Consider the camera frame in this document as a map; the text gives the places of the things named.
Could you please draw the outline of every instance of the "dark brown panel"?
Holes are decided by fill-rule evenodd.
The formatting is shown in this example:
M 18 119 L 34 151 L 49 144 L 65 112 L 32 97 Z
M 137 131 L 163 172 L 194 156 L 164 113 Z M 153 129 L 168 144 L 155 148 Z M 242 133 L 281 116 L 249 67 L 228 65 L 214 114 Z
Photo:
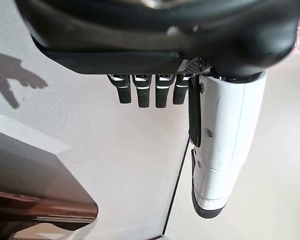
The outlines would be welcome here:
M 52 153 L 0 133 L 0 239 L 39 223 L 76 230 L 98 206 Z

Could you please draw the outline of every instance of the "robotic hand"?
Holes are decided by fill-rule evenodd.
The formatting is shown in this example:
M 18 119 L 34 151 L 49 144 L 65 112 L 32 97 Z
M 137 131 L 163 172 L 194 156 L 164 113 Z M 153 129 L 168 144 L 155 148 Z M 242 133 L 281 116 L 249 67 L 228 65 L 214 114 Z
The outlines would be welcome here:
M 121 103 L 189 97 L 192 201 L 203 218 L 227 203 L 253 139 L 265 69 L 294 47 L 300 0 L 15 0 L 34 43 L 81 74 L 107 74 Z

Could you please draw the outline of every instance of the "black rubber cap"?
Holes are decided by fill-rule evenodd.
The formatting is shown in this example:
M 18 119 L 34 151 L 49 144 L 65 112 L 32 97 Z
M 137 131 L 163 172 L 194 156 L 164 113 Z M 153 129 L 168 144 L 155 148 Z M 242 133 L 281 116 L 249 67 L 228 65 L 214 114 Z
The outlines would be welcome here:
M 147 89 L 136 89 L 138 96 L 138 105 L 139 108 L 148 108 L 149 107 L 149 98 L 150 98 L 150 88 Z
M 194 176 L 195 165 L 196 165 L 194 150 L 191 150 L 191 157 L 192 157 L 192 177 L 193 177 Z M 193 180 L 192 180 L 191 195 L 192 195 L 192 203 L 193 203 L 193 206 L 194 206 L 194 210 L 196 211 L 196 213 L 200 217 L 202 217 L 204 219 L 213 219 L 221 213 L 222 209 L 224 209 L 224 207 L 222 207 L 220 209 L 215 209 L 215 210 L 205 210 L 205 209 L 201 208 L 198 205 L 196 197 L 195 197 L 195 187 L 194 187 Z
M 130 104 L 131 103 L 131 87 L 116 88 L 119 95 L 119 101 L 121 104 Z

